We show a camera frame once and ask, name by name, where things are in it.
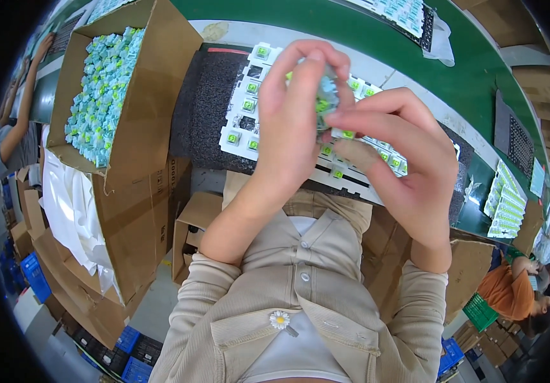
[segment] workbench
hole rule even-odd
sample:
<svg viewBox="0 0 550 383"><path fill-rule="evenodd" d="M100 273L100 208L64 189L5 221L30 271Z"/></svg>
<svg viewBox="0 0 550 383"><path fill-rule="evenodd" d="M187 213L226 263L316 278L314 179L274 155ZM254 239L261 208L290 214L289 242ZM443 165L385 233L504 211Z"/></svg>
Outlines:
<svg viewBox="0 0 550 383"><path fill-rule="evenodd" d="M88 0L66 2L48 23L59 24L89 6ZM411 88L435 118L475 150L464 186L469 184L471 175L481 185L463 205L453 227L486 236L491 220L482 208L499 159L513 172L529 203L536 203L537 197L529 191L530 180L493 146L494 94L498 88L505 103L531 134L535 157L549 174L545 145L531 104L495 47L448 0L425 3L436 8L439 18L452 30L453 67L424 58L418 45L392 27L328 0L280 0L253 6L240 0L172 0L172 3L202 33L206 43L251 47L268 42L271 46L285 47L299 38L326 39L348 54L352 62L350 72L357 77L382 89ZM31 111L31 119L35 121L49 122L63 58L63 53L50 55L40 65ZM20 98L21 89L14 111ZM548 186L543 199L550 200Z"/></svg>

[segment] daisy brooch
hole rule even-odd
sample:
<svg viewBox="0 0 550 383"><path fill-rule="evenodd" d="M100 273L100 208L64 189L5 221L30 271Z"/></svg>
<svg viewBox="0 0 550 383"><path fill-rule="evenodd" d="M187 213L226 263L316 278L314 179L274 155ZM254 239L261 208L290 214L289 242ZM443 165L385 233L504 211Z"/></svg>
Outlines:
<svg viewBox="0 0 550 383"><path fill-rule="evenodd" d="M287 312L277 310L271 314L269 319L271 319L271 326L274 328L286 330L286 332L294 337L298 336L298 333L292 327L288 326L290 324L290 316Z"/></svg>

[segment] black foam mat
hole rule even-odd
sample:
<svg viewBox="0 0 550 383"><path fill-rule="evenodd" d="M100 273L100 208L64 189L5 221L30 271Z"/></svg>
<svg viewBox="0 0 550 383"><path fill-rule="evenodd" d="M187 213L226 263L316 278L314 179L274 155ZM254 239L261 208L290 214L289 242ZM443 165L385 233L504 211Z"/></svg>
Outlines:
<svg viewBox="0 0 550 383"><path fill-rule="evenodd" d="M221 151L219 140L226 112L240 67L248 65L247 55L232 52L197 51L179 92L172 116L169 153L189 157L195 167L231 170L252 174L256 162ZM464 202L464 181L469 169L473 148L447 126L441 124L448 136L460 145L459 171L456 188L450 204L450 223L458 220ZM340 195L363 202L347 190L307 180L303 189Z"/></svg>

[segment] orange shirt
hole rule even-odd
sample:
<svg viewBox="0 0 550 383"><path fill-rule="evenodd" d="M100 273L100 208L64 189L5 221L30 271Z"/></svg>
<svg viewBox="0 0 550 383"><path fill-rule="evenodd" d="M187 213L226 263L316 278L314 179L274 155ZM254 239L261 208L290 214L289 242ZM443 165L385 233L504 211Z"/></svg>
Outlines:
<svg viewBox="0 0 550 383"><path fill-rule="evenodd" d="M477 293L496 312L509 320L529 316L535 299L526 270L514 280L510 265L501 265L484 277Z"/></svg>

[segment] green plastic crate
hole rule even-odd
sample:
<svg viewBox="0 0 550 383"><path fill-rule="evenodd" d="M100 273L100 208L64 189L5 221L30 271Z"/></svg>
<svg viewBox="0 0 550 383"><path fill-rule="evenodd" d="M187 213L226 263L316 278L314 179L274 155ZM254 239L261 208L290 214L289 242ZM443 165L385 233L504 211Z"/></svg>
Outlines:
<svg viewBox="0 0 550 383"><path fill-rule="evenodd" d="M498 312L488 306L488 303L478 293L473 294L470 301L464 306L463 311L478 332L484 331L499 318Z"/></svg>

